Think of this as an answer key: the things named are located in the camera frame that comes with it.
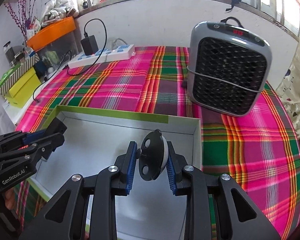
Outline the left hand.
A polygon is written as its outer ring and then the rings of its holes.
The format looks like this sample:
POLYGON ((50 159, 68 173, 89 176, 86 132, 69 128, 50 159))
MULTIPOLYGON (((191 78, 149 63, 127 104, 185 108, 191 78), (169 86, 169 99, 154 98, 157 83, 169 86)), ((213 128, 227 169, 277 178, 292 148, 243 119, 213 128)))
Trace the left hand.
POLYGON ((9 210, 13 210, 15 208, 16 201, 15 201, 14 188, 11 188, 11 189, 7 190, 6 192, 0 193, 0 196, 3 196, 3 199, 5 201, 5 206, 9 210))

